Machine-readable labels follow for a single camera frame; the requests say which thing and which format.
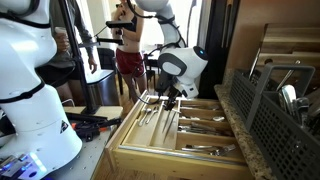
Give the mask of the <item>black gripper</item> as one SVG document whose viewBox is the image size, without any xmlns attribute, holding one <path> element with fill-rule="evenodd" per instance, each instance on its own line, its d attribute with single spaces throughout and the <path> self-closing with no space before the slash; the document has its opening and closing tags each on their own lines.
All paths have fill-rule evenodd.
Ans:
<svg viewBox="0 0 320 180">
<path fill-rule="evenodd" d="M 176 105 L 176 98 L 181 95 L 181 92 L 175 87 L 171 86 L 169 88 L 168 100 L 165 102 L 165 110 L 171 111 Z"/>
</svg>

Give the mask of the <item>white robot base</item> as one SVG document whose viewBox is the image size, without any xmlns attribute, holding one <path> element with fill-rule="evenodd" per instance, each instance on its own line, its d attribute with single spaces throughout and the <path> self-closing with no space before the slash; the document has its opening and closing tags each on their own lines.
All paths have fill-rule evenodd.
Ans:
<svg viewBox="0 0 320 180">
<path fill-rule="evenodd" d="M 0 107 L 15 129 L 1 139 L 3 180 L 41 180 L 82 148 L 56 89 L 35 71 L 57 51 L 49 4 L 0 0 Z"/>
</svg>

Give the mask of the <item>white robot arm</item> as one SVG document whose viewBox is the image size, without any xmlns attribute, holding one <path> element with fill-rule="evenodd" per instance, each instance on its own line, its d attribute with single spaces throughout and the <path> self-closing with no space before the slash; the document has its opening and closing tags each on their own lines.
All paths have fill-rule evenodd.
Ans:
<svg viewBox="0 0 320 180">
<path fill-rule="evenodd" d="M 208 55 L 199 46 L 185 45 L 169 0 L 136 0 L 136 4 L 144 11 L 155 12 L 164 36 L 157 60 L 161 74 L 156 91 L 163 94 L 168 90 L 165 109 L 171 110 L 178 96 L 194 98 L 199 94 L 195 79 L 206 67 Z"/>
</svg>

